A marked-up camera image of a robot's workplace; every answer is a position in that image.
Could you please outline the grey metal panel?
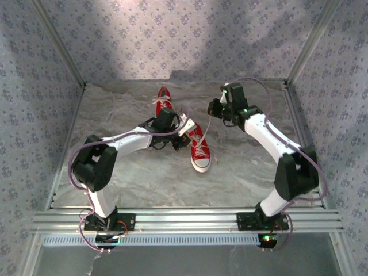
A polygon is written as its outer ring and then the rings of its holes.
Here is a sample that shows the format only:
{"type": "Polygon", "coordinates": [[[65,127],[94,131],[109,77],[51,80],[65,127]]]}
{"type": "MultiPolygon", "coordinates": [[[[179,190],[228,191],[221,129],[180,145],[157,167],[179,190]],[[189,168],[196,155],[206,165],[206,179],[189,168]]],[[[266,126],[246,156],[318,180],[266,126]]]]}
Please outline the grey metal panel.
{"type": "Polygon", "coordinates": [[[329,250],[291,246],[138,246],[99,254],[86,247],[45,247],[32,276],[342,276],[329,250]]]}

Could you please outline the black controller board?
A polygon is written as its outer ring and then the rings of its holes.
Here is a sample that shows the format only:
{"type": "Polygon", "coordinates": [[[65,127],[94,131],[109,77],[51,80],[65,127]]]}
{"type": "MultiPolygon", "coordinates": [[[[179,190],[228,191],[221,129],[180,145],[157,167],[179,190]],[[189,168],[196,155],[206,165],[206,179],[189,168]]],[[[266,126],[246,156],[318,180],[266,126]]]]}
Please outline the black controller board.
{"type": "Polygon", "coordinates": [[[259,234],[258,239],[259,239],[259,245],[258,245],[259,248],[264,249],[264,250],[266,249],[272,250],[277,245],[278,236],[274,233],[259,234]]]}
{"type": "Polygon", "coordinates": [[[95,245],[98,249],[112,250],[119,244],[119,237],[114,235],[100,235],[95,237],[95,245]]]}

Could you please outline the aluminium side rail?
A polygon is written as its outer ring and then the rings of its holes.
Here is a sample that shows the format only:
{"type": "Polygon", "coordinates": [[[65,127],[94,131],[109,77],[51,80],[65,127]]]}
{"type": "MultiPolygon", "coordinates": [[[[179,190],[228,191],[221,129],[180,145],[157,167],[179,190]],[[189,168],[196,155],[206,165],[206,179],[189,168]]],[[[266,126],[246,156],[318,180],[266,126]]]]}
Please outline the aluminium side rail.
{"type": "MultiPolygon", "coordinates": [[[[284,81],[285,85],[285,98],[287,101],[287,104],[289,105],[290,114],[294,123],[295,132],[298,138],[298,141],[300,144],[305,147],[311,147],[315,152],[317,152],[317,149],[315,149],[311,133],[308,129],[306,119],[304,117],[303,111],[301,109],[301,104],[298,99],[298,96],[296,94],[295,87],[292,83],[290,83],[288,80],[284,81]]],[[[323,206],[323,208],[328,209],[328,185],[327,185],[327,179],[325,175],[323,174],[323,171],[321,167],[317,164],[317,173],[319,177],[319,185],[317,187],[319,198],[315,199],[315,202],[323,206]]]]}
{"type": "Polygon", "coordinates": [[[52,180],[52,185],[51,185],[51,188],[50,188],[50,191],[49,191],[49,194],[48,194],[48,198],[47,198],[47,201],[46,201],[46,204],[45,204],[45,207],[44,207],[44,211],[49,211],[52,208],[53,198],[54,198],[54,195],[55,195],[55,193],[58,189],[58,186],[59,186],[59,182],[60,182],[62,171],[63,171],[63,164],[64,164],[64,161],[65,161],[66,156],[67,156],[67,152],[68,152],[68,149],[69,149],[69,144],[70,144],[70,141],[71,141],[73,128],[74,128],[74,125],[75,125],[75,121],[76,121],[76,118],[77,118],[77,115],[78,115],[78,110],[79,110],[79,107],[81,105],[84,92],[86,90],[86,86],[87,86],[87,83],[84,83],[82,88],[81,88],[80,94],[78,96],[78,100],[76,102],[76,105],[73,109],[72,119],[71,119],[71,122],[68,126],[68,132],[67,132],[66,140],[65,140],[64,145],[63,145],[62,155],[61,155],[59,163],[56,167],[56,172],[55,172],[55,175],[54,175],[53,180],[52,180]]]}

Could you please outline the aluminium mounting rail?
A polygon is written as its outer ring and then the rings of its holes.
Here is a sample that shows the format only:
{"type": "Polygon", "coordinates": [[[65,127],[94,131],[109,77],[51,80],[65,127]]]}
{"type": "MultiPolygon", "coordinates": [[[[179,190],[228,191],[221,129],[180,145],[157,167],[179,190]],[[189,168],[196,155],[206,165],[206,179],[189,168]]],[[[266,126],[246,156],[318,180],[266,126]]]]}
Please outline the aluminium mounting rail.
{"type": "MultiPolygon", "coordinates": [[[[253,208],[120,208],[119,213],[135,214],[133,233],[230,233],[237,232],[238,213],[253,208]]],[[[76,233],[83,209],[59,208],[36,212],[31,229],[41,233],[76,233]]],[[[343,232],[335,209],[290,208],[295,233],[343,232]]]]}

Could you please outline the aluminium frame post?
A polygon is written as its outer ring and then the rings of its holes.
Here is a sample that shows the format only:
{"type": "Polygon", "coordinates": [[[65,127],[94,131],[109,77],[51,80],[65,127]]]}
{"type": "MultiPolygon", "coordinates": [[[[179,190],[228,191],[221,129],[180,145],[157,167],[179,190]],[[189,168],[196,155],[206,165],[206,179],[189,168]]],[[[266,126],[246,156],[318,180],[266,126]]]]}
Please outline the aluminium frame post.
{"type": "Polygon", "coordinates": [[[302,73],[310,55],[316,48],[317,43],[327,29],[341,2],[342,0],[325,0],[325,4],[322,7],[321,12],[317,16],[316,21],[312,26],[308,37],[306,38],[306,41],[301,48],[301,51],[298,54],[291,71],[289,72],[289,75],[286,78],[285,85],[287,89],[295,84],[297,78],[302,73]]]}

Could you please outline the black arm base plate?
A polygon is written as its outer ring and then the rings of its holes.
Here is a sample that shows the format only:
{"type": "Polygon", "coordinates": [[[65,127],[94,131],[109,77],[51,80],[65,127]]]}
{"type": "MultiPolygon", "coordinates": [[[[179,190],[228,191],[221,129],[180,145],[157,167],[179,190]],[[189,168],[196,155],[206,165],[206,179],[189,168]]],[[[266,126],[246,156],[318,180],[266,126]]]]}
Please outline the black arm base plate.
{"type": "Polygon", "coordinates": [[[87,216],[83,229],[98,232],[129,232],[135,228],[135,219],[134,213],[115,213],[107,218],[93,214],[87,216]]]}
{"type": "Polygon", "coordinates": [[[260,212],[241,212],[236,214],[237,228],[240,231],[288,230],[286,216],[277,214],[267,217],[260,212]]]}

